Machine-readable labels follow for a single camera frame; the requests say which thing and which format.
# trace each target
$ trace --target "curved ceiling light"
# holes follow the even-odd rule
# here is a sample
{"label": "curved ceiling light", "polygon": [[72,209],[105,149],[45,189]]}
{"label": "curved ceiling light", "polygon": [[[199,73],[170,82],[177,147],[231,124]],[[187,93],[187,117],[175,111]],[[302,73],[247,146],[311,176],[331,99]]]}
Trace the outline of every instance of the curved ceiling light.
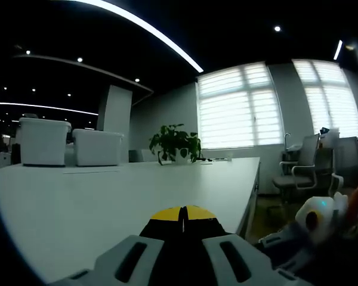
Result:
{"label": "curved ceiling light", "polygon": [[197,70],[199,73],[203,72],[203,69],[189,55],[187,55],[187,53],[185,51],[183,51],[176,43],[174,43],[172,40],[170,40],[162,32],[158,31],[156,28],[151,26],[149,23],[143,21],[141,18],[137,17],[136,15],[134,15],[134,14],[132,14],[116,5],[110,4],[110,3],[102,1],[102,0],[58,0],[58,1],[74,1],[74,2],[86,3],[86,4],[100,7],[102,9],[113,12],[123,18],[126,18],[127,20],[132,21],[133,23],[142,27],[146,31],[150,32],[151,34],[156,36],[159,40],[161,40],[163,43],[168,45],[171,49],[173,49],[175,52],[177,52],[178,55],[180,55],[182,58],[184,58],[191,66],[193,66],[193,68],[195,70]]}
{"label": "curved ceiling light", "polygon": [[74,110],[74,109],[66,109],[66,108],[60,108],[60,107],[53,107],[53,106],[43,106],[43,105],[24,104],[24,103],[13,103],[13,102],[0,102],[0,105],[17,105],[17,106],[49,108],[49,109],[57,109],[57,110],[78,112],[78,113],[84,113],[84,114],[90,114],[90,115],[96,115],[96,116],[98,116],[98,113],[92,113],[92,112],[86,112],[86,111],[80,111],[80,110]]}

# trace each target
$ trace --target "ceiling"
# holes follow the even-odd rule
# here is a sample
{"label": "ceiling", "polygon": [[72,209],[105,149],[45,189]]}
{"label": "ceiling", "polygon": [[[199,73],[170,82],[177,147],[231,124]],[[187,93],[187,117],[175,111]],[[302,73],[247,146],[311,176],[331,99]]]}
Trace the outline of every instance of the ceiling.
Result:
{"label": "ceiling", "polygon": [[[350,5],[333,1],[309,1],[297,6],[274,3],[271,7],[261,2],[248,6],[232,1],[224,5],[210,1],[107,1],[167,35],[204,73],[256,61],[332,61],[340,39],[344,43],[358,39],[355,1]],[[281,32],[274,31],[276,25]],[[153,96],[193,82],[199,75],[149,32],[104,9],[67,1],[0,1],[1,102],[97,113],[100,97],[109,84],[132,90],[134,103],[149,94],[143,88],[83,67],[16,57],[26,50],[32,55],[71,61],[82,57],[83,64],[131,81],[139,78],[141,85],[154,91]],[[338,62],[358,72],[353,53],[348,50],[342,49]],[[88,122],[95,127],[97,119],[88,114],[0,105],[0,118],[9,122],[18,120],[22,113],[68,119],[79,128],[90,127]]]}

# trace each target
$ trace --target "window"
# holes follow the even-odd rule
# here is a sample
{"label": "window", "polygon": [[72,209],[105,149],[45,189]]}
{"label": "window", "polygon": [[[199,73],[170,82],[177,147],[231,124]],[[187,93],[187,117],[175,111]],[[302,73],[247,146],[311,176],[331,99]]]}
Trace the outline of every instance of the window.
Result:
{"label": "window", "polygon": [[279,104],[264,63],[201,76],[197,96],[203,148],[283,143]]}
{"label": "window", "polygon": [[294,60],[304,85],[313,129],[338,128],[340,137],[358,137],[358,109],[345,74],[335,63]]}

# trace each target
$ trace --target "green leaves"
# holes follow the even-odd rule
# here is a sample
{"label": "green leaves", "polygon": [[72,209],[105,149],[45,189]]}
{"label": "green leaves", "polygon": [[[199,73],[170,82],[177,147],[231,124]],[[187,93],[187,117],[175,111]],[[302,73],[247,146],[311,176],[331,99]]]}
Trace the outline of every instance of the green leaves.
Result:
{"label": "green leaves", "polygon": [[195,162],[201,154],[200,139],[196,132],[191,132],[190,136],[187,132],[177,130],[183,124],[177,125],[163,125],[160,133],[155,134],[150,139],[149,149],[155,154],[155,148],[160,147],[158,151],[158,162],[162,164],[161,160],[170,159],[175,161],[176,149],[180,150],[180,156],[186,158],[190,154],[192,162]]}

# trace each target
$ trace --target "conference table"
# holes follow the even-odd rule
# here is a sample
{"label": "conference table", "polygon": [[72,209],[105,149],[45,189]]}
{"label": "conference table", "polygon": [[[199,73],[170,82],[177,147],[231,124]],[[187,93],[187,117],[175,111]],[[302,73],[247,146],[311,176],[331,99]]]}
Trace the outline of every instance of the conference table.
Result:
{"label": "conference table", "polygon": [[151,216],[195,205],[216,215],[227,232],[244,237],[251,227],[260,158],[157,162],[113,167],[0,169],[0,215],[31,269],[54,282],[81,269]]}

